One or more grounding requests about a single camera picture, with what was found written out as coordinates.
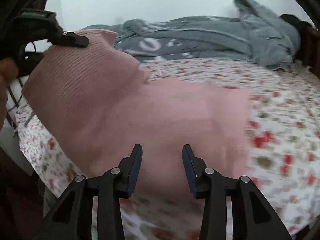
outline folded blanket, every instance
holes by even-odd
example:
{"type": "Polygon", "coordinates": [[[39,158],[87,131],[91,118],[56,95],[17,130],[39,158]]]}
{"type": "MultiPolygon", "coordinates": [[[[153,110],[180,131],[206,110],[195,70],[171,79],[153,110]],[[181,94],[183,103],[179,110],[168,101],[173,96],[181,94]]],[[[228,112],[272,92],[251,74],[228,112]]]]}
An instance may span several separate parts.
{"type": "Polygon", "coordinates": [[[83,30],[87,48],[52,46],[23,95],[65,154],[99,176],[143,147],[137,190],[188,195],[181,150],[190,144],[225,176],[245,174],[248,91],[176,79],[148,82],[132,56],[113,47],[116,33],[83,30]]]}
{"type": "Polygon", "coordinates": [[[117,32],[115,48],[141,62],[213,57],[287,69],[300,47],[298,31],[254,0],[234,4],[239,18],[192,16],[156,23],[134,19],[85,29],[117,32]]]}

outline pink fabric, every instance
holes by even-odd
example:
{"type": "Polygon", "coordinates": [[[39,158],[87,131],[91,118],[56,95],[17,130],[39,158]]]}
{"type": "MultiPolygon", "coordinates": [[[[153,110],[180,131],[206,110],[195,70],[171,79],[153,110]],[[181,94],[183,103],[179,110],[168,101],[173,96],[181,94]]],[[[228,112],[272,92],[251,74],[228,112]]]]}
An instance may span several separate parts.
{"type": "Polygon", "coordinates": [[[224,176],[245,174],[247,90],[175,79],[147,83],[139,62],[113,48],[116,33],[78,34],[90,39],[89,46],[49,48],[23,94],[83,172],[103,174],[139,143],[143,161],[137,190],[190,195],[184,144],[224,176]]]}

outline human hand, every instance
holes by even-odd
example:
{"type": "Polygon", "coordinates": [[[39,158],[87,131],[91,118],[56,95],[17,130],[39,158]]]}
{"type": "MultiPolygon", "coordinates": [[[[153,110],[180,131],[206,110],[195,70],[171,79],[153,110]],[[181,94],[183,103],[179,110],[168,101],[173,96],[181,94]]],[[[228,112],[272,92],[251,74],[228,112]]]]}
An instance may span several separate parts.
{"type": "Polygon", "coordinates": [[[10,58],[0,60],[0,128],[7,113],[7,86],[18,76],[19,70],[10,58]]]}

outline floral bedsheet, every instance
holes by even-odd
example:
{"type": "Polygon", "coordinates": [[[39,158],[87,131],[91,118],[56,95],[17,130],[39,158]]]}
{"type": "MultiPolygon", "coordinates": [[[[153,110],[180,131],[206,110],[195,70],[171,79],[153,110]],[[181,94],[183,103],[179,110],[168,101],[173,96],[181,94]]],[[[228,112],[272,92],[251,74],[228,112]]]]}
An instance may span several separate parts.
{"type": "MultiPolygon", "coordinates": [[[[320,214],[320,81],[308,69],[292,66],[288,72],[272,72],[247,62],[214,59],[156,61],[141,67],[150,70],[151,80],[172,76],[188,82],[211,81],[229,89],[250,89],[247,175],[292,235],[320,214]]],[[[31,114],[29,105],[16,113],[20,149],[59,197],[81,171],[36,116],[25,127],[31,114]]],[[[121,208],[126,239],[198,239],[201,202],[182,205],[179,200],[134,194],[121,201],[121,208]]],[[[230,201],[227,208],[227,239],[232,239],[230,201]]],[[[96,218],[95,206],[93,228],[96,218]]]]}

